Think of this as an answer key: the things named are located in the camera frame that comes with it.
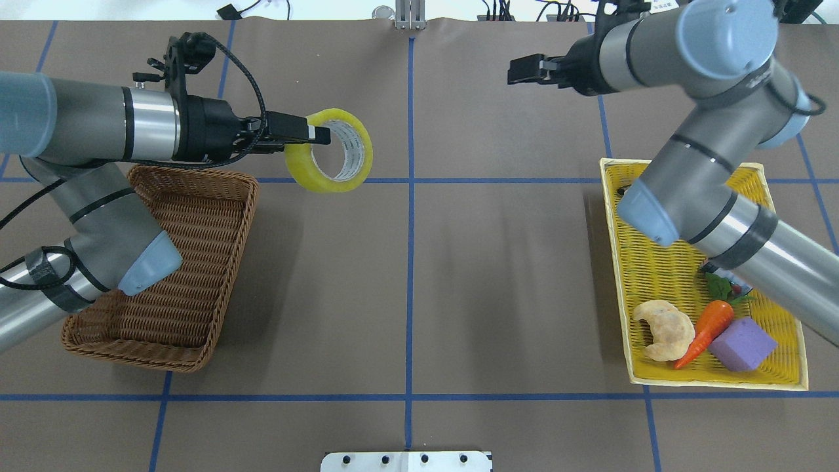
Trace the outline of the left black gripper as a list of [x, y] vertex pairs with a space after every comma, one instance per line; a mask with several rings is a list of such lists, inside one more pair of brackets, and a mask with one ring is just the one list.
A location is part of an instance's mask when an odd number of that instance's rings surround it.
[[265, 111], [239, 117], [224, 100], [188, 95], [184, 102], [176, 161], [195, 165], [226, 165], [254, 152], [262, 141], [263, 153], [283, 152], [289, 144], [329, 146], [330, 129], [309, 125], [305, 117]]

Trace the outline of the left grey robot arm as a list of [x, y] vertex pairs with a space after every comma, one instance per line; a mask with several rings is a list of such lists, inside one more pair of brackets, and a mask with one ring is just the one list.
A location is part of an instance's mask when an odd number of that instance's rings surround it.
[[2, 269], [2, 350], [80, 313], [111, 290], [137, 295], [180, 268], [170, 235], [118, 163], [218, 167], [255, 144], [258, 153], [332, 139], [305, 117], [237, 117], [222, 100], [186, 92], [80, 83], [42, 73], [2, 73], [2, 153], [19, 155], [75, 233]]

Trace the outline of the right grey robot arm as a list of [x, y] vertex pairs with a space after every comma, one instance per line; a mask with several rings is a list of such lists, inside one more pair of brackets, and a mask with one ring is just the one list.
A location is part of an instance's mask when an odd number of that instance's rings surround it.
[[593, 33], [563, 56], [512, 60], [507, 83], [584, 96], [680, 87], [695, 108], [621, 198], [619, 217], [661, 246], [686, 241], [837, 344], [837, 256], [726, 184], [749, 153], [784, 144], [822, 112], [774, 58], [775, 3], [614, 5], [600, 2]]

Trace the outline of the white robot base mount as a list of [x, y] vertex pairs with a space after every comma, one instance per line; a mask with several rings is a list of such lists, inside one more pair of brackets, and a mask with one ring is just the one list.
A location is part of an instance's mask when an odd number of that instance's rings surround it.
[[321, 471], [492, 471], [492, 454], [467, 451], [342, 452], [324, 455]]

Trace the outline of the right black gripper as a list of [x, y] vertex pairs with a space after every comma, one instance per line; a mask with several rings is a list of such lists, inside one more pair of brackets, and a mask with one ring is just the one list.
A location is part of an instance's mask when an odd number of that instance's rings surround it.
[[507, 84], [536, 83], [574, 89], [582, 96], [616, 93], [600, 68], [603, 38], [586, 36], [577, 40], [564, 56], [531, 54], [510, 60]]

